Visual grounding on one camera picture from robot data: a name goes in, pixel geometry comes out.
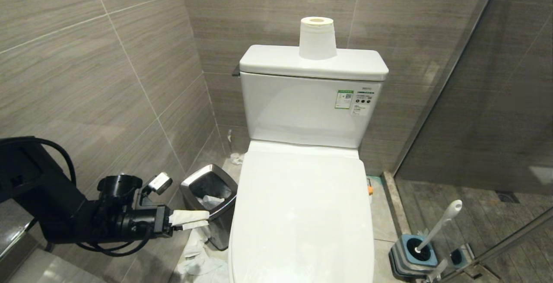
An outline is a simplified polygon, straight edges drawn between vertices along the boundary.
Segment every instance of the black cable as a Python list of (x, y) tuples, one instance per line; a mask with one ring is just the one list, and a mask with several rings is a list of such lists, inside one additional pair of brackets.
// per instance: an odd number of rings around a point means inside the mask
[(89, 245), (93, 246), (99, 252), (111, 257), (124, 257), (124, 256), (134, 254), (140, 249), (142, 249), (146, 245), (146, 243), (148, 243), (148, 241), (150, 241), (150, 236), (152, 235), (152, 226), (147, 222), (137, 222), (137, 225), (144, 225), (144, 224), (146, 225), (146, 234), (144, 235), (144, 239), (140, 241), (140, 244), (138, 244), (137, 247), (125, 253), (113, 253), (110, 249), (105, 249), (102, 246), (99, 246), (97, 243), (89, 243)]
[[(95, 251), (95, 252), (101, 252), (101, 250), (97, 250), (95, 248), (91, 248), (90, 246), (86, 246), (84, 245), (83, 243), (76, 243), (78, 247), (80, 248), (83, 248), (85, 250), (89, 250), (89, 251)], [(120, 246), (116, 246), (114, 248), (108, 248), (108, 249), (103, 249), (103, 250), (108, 250), (108, 251), (114, 251), (114, 250), (120, 250), (120, 249), (123, 249), (123, 248), (126, 248), (127, 246), (133, 244), (133, 242), (126, 242), (125, 244), (123, 245), (120, 245)]]
[[(73, 161), (71, 161), (71, 157), (69, 157), (69, 153), (63, 149), (60, 145), (57, 143), (54, 143), (53, 141), (47, 140), (47, 139), (40, 139), (37, 137), (12, 137), (4, 140), (0, 140), (0, 146), (7, 146), (12, 145), (15, 143), (40, 143), (42, 145), (50, 146), (58, 151), (63, 158), (65, 159), (65, 163), (67, 163), (67, 168), (69, 169), (69, 176), (71, 177), (71, 183), (77, 186), (77, 175), (75, 173), (75, 167), (73, 166)], [(36, 222), (38, 221), (37, 218), (33, 218), (27, 228), (25, 229), (26, 232), (28, 232), (33, 226), (35, 226)], [(45, 251), (51, 253), (54, 249), (54, 244), (51, 242), (48, 242), (46, 245)]]
[[(61, 147), (57, 143), (54, 143), (53, 141), (46, 140), (46, 139), (40, 139), (40, 138), (37, 138), (37, 137), (12, 137), (12, 138), (8, 138), (8, 139), (0, 140), (0, 146), (12, 145), (12, 144), (15, 144), (15, 143), (40, 143), (42, 145), (47, 145), (47, 146), (50, 146), (50, 147), (53, 147), (54, 149), (56, 149), (58, 151), (58, 153), (60, 153), (63, 156), (63, 158), (65, 159), (65, 163), (67, 163), (67, 168), (69, 169), (69, 177), (71, 178), (71, 183), (73, 183), (75, 186), (77, 186), (77, 175), (75, 173), (75, 166), (73, 165), (73, 161), (71, 161), (71, 157), (69, 157), (69, 153), (67, 153), (67, 151), (65, 151), (65, 149), (63, 149), (63, 147)], [(31, 220), (27, 230), (32, 228), (32, 226), (34, 226), (37, 221), (38, 220), (36, 218), (33, 218), (33, 220)], [(103, 253), (103, 254), (111, 256), (111, 257), (123, 257), (123, 256), (127, 256), (127, 255), (130, 255), (130, 254), (134, 254), (137, 251), (139, 251), (140, 249), (142, 249), (146, 245), (146, 243), (148, 243), (148, 241), (150, 240), (150, 236), (152, 235), (152, 226), (150, 224), (148, 224), (147, 222), (138, 222), (137, 224), (146, 224), (146, 235), (144, 236), (144, 239), (140, 242), (140, 244), (138, 244), (137, 247), (135, 247), (134, 249), (132, 249), (130, 251), (127, 251), (126, 253), (113, 253), (113, 251), (119, 250), (119, 249), (122, 249), (122, 248), (126, 248), (127, 246), (131, 245), (133, 242), (126, 242), (123, 245), (116, 246), (114, 248), (109, 248), (109, 249), (105, 249), (105, 248), (99, 246), (97, 243), (95, 243), (95, 244), (89, 243), (93, 247), (86, 246), (83, 243), (76, 243), (76, 244), (77, 244), (78, 247), (83, 248), (85, 250), (100, 252), (100, 253)], [(51, 251), (53, 249), (53, 247), (54, 247), (54, 245), (51, 244), (50, 242), (48, 242), (45, 250)]]
[(44, 251), (47, 251), (48, 253), (52, 253), (53, 250), (54, 250), (54, 244), (52, 242), (48, 242), (48, 244), (44, 248)]

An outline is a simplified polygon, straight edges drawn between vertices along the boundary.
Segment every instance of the white toilet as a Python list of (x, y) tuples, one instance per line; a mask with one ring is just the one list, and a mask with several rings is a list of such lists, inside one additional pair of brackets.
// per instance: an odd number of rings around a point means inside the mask
[(240, 61), (251, 143), (229, 244), (232, 283), (370, 283), (374, 247), (358, 147), (388, 68), (376, 51), (307, 60), (253, 45)]

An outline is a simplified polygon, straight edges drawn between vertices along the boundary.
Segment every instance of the toilet seat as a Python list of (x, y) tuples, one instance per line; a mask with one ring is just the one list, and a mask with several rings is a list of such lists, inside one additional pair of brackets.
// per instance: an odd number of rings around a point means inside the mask
[(252, 141), (229, 248), (233, 283), (370, 283), (365, 168), (354, 149)]

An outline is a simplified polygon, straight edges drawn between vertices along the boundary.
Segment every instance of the trash can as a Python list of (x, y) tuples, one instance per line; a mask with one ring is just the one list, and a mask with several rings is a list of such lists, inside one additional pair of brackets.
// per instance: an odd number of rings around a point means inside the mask
[[(229, 247), (237, 190), (237, 183), (215, 164), (202, 167), (180, 185), (186, 210), (209, 211), (209, 241), (218, 250)], [(206, 196), (207, 200), (219, 198), (222, 202), (213, 206), (213, 203), (203, 201)]]

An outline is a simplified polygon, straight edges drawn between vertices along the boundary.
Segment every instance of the shower floor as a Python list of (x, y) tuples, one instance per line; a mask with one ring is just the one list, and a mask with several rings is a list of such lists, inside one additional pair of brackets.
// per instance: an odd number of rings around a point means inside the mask
[[(515, 193), (519, 203), (502, 202), (495, 191), (396, 178), (411, 232), (431, 229), (450, 202), (463, 210), (433, 240), (440, 257), (468, 242), (476, 256), (553, 206), (553, 196)], [(553, 282), (553, 226), (488, 263), (502, 282)]]

